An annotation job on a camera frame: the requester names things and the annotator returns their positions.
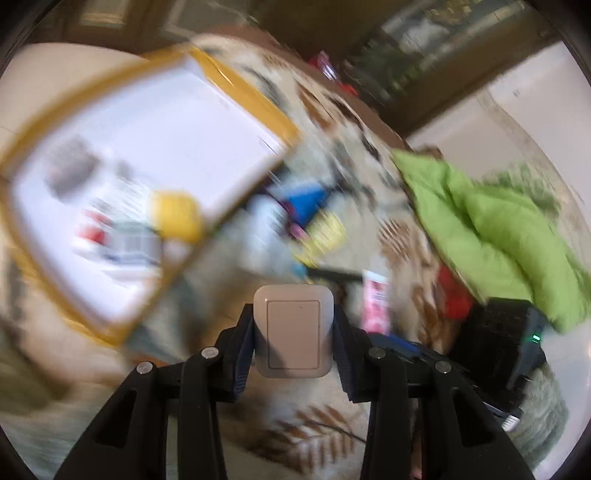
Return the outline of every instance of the white device box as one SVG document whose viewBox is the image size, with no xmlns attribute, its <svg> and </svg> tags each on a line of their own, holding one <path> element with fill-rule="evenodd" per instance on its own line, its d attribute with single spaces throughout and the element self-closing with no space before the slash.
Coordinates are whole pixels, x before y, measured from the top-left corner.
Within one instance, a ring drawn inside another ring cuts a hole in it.
<svg viewBox="0 0 591 480">
<path fill-rule="evenodd" d="M 265 285 L 254 297 L 255 365 L 265 377 L 317 378 L 332 367 L 335 300 L 322 285 Z"/>
</svg>

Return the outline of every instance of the blue object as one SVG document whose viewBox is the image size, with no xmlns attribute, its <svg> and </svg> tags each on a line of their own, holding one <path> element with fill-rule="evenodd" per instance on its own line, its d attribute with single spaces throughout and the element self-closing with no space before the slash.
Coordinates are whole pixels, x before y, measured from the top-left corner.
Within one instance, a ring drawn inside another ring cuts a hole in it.
<svg viewBox="0 0 591 480">
<path fill-rule="evenodd" d="M 421 356 L 421 348 L 416 344 L 404 340 L 399 336 L 393 335 L 382 335 L 381 333 L 368 333 L 369 339 L 373 346 L 378 346 L 386 350 L 392 350 L 399 355 L 411 359 Z"/>
<path fill-rule="evenodd" d="M 330 193 L 329 189 L 318 185 L 305 192 L 288 196 L 285 204 L 291 221 L 306 228 L 318 210 L 326 204 Z"/>
<path fill-rule="evenodd" d="M 299 278 L 304 278 L 307 274 L 308 274 L 308 268 L 299 263 L 299 262 L 295 262 L 292 266 L 291 266 L 291 272 Z"/>
</svg>

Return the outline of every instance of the red item on shelf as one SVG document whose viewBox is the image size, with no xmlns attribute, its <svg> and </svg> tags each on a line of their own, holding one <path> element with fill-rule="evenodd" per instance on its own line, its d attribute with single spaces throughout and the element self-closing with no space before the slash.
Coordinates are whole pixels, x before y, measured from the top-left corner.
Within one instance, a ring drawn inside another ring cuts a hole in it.
<svg viewBox="0 0 591 480">
<path fill-rule="evenodd" d="M 308 60 L 308 63 L 320 70 L 331 82 L 338 83 L 345 92 L 350 93 L 356 97 L 359 96 L 359 93 L 352 85 L 340 81 L 338 72 L 332 65 L 329 55 L 324 50 L 321 50 L 319 53 L 314 55 L 310 60 Z"/>
</svg>

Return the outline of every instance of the brown leaf pattern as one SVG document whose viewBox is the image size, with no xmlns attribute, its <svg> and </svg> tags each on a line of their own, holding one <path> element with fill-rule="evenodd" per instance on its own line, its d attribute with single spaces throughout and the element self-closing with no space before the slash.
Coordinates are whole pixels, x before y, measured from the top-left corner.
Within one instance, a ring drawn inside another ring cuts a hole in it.
<svg viewBox="0 0 591 480">
<path fill-rule="evenodd" d="M 355 451 L 349 422 L 329 405 L 309 406 L 308 411 L 297 410 L 293 421 L 275 423 L 278 429 L 264 432 L 253 451 L 298 472 L 314 472 Z"/>
<path fill-rule="evenodd" d="M 410 228 L 405 222 L 386 220 L 378 232 L 378 239 L 382 246 L 382 255 L 388 261 L 391 271 L 396 272 L 402 262 L 410 259 L 413 245 Z"/>
<path fill-rule="evenodd" d="M 423 318 L 419 341 L 439 353 L 448 353 L 459 331 L 459 323 L 447 320 L 431 305 L 422 286 L 413 286 L 412 301 Z"/>
<path fill-rule="evenodd" d="M 291 70 L 291 65 L 289 63 L 287 63 L 285 60 L 283 60 L 281 57 L 278 57 L 277 55 L 273 55 L 268 52 L 263 52 L 261 54 L 261 56 L 262 56 L 263 64 L 265 65 L 265 67 L 269 68 L 270 70 L 275 70 L 275 69 L 290 69 Z"/>
<path fill-rule="evenodd" d="M 322 130 L 327 131 L 335 125 L 335 121 L 326 108 L 324 108 L 314 94 L 301 83 L 297 83 L 297 94 L 301 102 L 304 104 L 308 117 L 310 117 L 310 119 Z"/>
</svg>

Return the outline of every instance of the yellow bottle cap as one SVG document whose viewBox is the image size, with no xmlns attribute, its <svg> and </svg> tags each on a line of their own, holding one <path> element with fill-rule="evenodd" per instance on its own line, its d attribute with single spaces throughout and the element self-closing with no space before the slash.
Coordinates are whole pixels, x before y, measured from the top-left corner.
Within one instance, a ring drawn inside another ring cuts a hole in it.
<svg viewBox="0 0 591 480">
<path fill-rule="evenodd" d="M 151 220 L 154 229 L 164 239 L 178 239 L 193 244 L 204 234 L 199 205 L 183 192 L 154 192 Z"/>
</svg>

